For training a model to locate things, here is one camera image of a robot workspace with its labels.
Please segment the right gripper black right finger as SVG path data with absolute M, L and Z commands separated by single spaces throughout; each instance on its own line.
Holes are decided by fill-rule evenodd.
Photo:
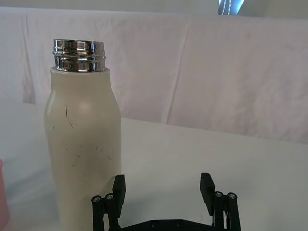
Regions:
M 212 227 L 215 231 L 240 231 L 238 196 L 235 193 L 223 194 L 215 190 L 215 184 L 209 173 L 200 177 L 200 192 L 212 217 Z

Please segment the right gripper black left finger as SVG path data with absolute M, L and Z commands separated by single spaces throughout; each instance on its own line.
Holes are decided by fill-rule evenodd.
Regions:
M 115 177 L 112 187 L 112 193 L 107 194 L 105 197 L 97 195 L 92 198 L 91 202 L 94 231 L 105 230 L 103 220 L 105 214 L 108 216 L 109 231 L 121 230 L 118 219 L 121 216 L 121 210 L 125 200 L 125 194 L 125 176 L 121 174 L 116 175 Z

